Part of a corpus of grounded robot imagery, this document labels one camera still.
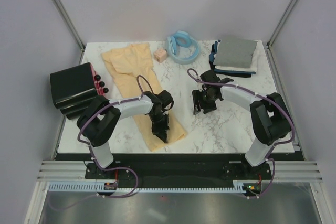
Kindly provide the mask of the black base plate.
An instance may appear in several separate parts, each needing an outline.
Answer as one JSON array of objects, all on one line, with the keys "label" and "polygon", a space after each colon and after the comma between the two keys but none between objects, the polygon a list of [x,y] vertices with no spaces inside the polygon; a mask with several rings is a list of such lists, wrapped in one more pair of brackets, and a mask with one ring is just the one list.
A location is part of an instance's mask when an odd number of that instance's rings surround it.
[{"label": "black base plate", "polygon": [[249,168],[243,154],[115,154],[110,168],[101,171],[89,154],[57,154],[57,161],[86,164],[85,179],[117,180],[119,187],[141,189],[205,189],[249,182],[300,182],[308,178],[309,164],[300,152],[272,154],[268,162]]}]

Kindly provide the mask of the aluminium frame post right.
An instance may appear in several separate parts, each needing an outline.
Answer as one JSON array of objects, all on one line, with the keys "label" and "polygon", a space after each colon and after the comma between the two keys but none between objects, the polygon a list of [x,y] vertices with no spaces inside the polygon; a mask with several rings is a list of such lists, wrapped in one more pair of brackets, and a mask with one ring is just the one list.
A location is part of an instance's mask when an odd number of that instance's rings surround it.
[{"label": "aluminium frame post right", "polygon": [[291,13],[293,12],[294,8],[298,4],[299,0],[290,0],[285,11],[283,12],[275,30],[272,32],[270,38],[266,42],[267,49],[270,50],[275,43],[276,39],[278,38],[280,32],[282,31],[283,27],[285,26],[287,20],[289,19]]}]

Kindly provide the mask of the yellow t shirt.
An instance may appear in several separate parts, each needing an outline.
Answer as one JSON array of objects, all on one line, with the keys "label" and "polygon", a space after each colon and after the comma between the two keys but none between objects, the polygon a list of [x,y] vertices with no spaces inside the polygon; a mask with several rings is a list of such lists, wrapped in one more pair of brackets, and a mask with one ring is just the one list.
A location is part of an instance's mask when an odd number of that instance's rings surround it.
[{"label": "yellow t shirt", "polygon": [[[101,53],[101,57],[124,99],[134,98],[141,94],[136,81],[138,75],[146,78],[155,94],[163,91],[154,72],[149,43],[137,43],[122,48],[114,48]],[[152,134],[152,122],[149,116],[136,115],[133,119],[150,151],[156,151],[166,146],[162,140]]]}]

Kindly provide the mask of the small pink cube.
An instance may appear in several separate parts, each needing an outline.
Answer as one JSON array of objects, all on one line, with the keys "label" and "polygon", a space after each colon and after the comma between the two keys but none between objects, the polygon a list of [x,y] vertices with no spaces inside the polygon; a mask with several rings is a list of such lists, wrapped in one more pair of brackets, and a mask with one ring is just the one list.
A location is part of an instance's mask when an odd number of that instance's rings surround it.
[{"label": "small pink cube", "polygon": [[157,62],[163,63],[167,59],[167,51],[163,48],[158,48],[153,56]]}]

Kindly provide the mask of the black pink drawer organizer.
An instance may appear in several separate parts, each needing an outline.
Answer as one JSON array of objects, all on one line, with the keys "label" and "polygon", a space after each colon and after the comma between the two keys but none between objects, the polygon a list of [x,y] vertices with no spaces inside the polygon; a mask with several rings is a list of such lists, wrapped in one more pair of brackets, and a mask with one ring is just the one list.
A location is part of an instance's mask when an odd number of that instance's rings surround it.
[{"label": "black pink drawer organizer", "polygon": [[97,96],[109,89],[91,63],[50,74],[52,102],[67,119],[79,117]]}]

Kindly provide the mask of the aluminium frame rail front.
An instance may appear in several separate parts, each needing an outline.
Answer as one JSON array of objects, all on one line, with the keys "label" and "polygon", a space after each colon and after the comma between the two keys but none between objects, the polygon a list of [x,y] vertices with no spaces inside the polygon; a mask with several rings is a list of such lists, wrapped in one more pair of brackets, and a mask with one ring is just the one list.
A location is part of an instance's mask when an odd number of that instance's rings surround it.
[{"label": "aluminium frame rail front", "polygon": [[[125,162],[140,179],[145,178],[222,178],[228,181],[266,182],[320,182],[322,176],[315,162],[276,161],[253,172],[244,173],[238,162]],[[71,161],[44,161],[38,173],[39,181],[83,181],[106,179],[130,179],[131,172],[102,172],[94,164]]]}]

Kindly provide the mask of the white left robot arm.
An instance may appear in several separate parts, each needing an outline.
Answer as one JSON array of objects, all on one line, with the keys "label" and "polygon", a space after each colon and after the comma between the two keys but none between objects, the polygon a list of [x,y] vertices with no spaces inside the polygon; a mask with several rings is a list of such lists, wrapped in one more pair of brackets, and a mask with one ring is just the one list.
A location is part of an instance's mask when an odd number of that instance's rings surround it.
[{"label": "white left robot arm", "polygon": [[171,94],[163,90],[159,94],[143,92],[140,97],[111,101],[104,96],[96,97],[77,120],[81,136],[87,138],[93,160],[98,163],[97,173],[103,178],[111,178],[115,173],[113,155],[108,141],[120,120],[135,115],[147,115],[150,119],[150,133],[163,143],[168,142],[170,110],[174,105]]}]

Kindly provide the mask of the aluminium frame post left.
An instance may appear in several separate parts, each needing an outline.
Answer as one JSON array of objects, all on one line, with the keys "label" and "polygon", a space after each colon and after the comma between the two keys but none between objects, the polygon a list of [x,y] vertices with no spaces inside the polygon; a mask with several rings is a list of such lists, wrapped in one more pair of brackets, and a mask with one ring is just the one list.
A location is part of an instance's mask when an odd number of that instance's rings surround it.
[{"label": "aluminium frame post left", "polygon": [[80,38],[79,33],[77,29],[75,28],[75,25],[73,24],[66,8],[64,7],[61,0],[52,0],[55,8],[57,9],[58,13],[60,14],[62,20],[64,21],[65,25],[67,26],[71,36],[75,40],[77,46],[81,50],[81,52],[85,51],[85,44],[83,43],[83,40]]}]

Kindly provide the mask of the aluminium frame post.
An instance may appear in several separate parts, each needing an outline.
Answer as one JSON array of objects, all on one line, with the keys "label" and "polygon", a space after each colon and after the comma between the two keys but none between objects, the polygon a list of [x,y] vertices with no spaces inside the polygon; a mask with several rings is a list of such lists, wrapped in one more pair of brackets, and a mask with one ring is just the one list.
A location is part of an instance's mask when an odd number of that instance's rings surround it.
[{"label": "aluminium frame post", "polygon": [[285,26],[287,20],[289,19],[291,13],[293,12],[294,8],[298,4],[299,0],[290,0],[285,11],[283,12],[275,30],[272,32],[270,38],[266,42],[267,49],[270,50],[275,43],[276,39],[278,38],[280,32],[282,31],[283,27]]},{"label": "aluminium frame post", "polygon": [[79,33],[77,29],[75,28],[75,25],[73,24],[66,8],[64,7],[61,0],[52,0],[55,8],[57,9],[58,13],[60,14],[62,20],[64,21],[65,25],[67,26],[71,36],[75,40],[77,46],[81,50],[81,52],[85,51],[85,44],[83,43],[83,40],[80,38]]}]

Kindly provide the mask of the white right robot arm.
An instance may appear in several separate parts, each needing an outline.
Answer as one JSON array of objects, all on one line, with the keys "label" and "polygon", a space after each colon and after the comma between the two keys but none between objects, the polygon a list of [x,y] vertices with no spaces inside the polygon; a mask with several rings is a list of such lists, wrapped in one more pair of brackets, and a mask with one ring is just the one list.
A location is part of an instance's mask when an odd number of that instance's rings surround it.
[{"label": "white right robot arm", "polygon": [[245,178],[254,178],[259,173],[259,165],[267,161],[276,146],[295,138],[295,126],[279,93],[261,95],[230,78],[224,82],[193,80],[201,84],[201,88],[192,91],[195,115],[201,111],[204,114],[215,111],[218,100],[232,102],[250,113],[255,140],[240,166]]}]

